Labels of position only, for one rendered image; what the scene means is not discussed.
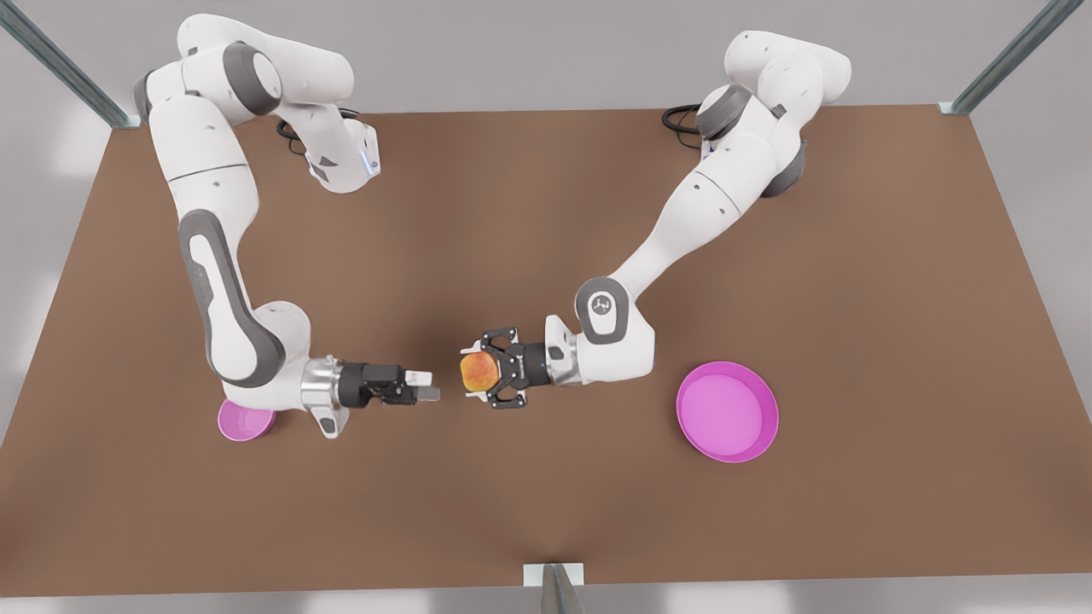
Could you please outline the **red yellow apple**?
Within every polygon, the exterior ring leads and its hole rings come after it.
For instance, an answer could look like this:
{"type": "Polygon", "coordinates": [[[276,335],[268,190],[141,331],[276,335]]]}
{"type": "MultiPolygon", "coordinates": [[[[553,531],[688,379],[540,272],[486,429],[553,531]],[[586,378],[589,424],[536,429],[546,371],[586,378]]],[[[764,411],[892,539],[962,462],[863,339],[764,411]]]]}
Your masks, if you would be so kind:
{"type": "Polygon", "coordinates": [[[502,377],[497,361],[488,352],[468,352],[460,361],[460,371],[467,392],[488,392],[502,377]]]}

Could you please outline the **silver frame post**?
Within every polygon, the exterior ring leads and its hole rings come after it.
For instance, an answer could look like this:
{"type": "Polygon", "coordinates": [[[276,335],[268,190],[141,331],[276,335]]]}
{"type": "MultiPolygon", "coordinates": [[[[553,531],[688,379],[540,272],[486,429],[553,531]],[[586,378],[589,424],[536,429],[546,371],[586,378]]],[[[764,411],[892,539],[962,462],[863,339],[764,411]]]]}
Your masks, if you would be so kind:
{"type": "Polygon", "coordinates": [[[968,86],[956,95],[956,101],[941,101],[937,104],[938,111],[943,116],[970,116],[980,104],[986,101],[997,90],[1014,69],[1025,62],[1037,48],[1063,23],[1079,9],[1085,0],[1048,0],[1025,27],[1011,39],[1002,51],[988,63],[978,76],[968,83],[968,86]]]}
{"type": "Polygon", "coordinates": [[[63,52],[57,43],[48,38],[12,0],[0,0],[0,27],[3,27],[12,39],[46,67],[110,128],[129,130],[141,127],[142,121],[139,116],[124,113],[124,109],[63,52]]]}
{"type": "Polygon", "coordinates": [[[584,586],[584,563],[525,564],[523,586],[541,589],[541,614],[584,614],[575,591],[584,586]]]}

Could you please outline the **pink bowl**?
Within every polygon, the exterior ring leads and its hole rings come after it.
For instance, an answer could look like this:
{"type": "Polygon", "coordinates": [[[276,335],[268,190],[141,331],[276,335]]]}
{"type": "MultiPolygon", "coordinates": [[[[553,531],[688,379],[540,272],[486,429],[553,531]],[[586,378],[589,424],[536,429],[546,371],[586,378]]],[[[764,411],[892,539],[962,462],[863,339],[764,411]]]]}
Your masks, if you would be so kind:
{"type": "Polygon", "coordinates": [[[276,411],[241,408],[225,399],[218,410],[218,429],[232,442],[250,442],[276,423],[276,411]]]}

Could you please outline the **pink plate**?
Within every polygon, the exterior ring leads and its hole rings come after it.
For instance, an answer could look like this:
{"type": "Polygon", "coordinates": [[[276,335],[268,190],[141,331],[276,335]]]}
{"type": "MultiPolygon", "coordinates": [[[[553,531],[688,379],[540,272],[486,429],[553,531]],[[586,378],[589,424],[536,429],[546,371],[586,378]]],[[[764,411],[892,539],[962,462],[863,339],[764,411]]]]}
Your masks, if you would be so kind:
{"type": "Polygon", "coordinates": [[[744,463],[775,441],[780,413],[775,394],[760,374],[737,362],[707,362],[682,378],[676,397],[677,423],[702,454],[744,463]]]}

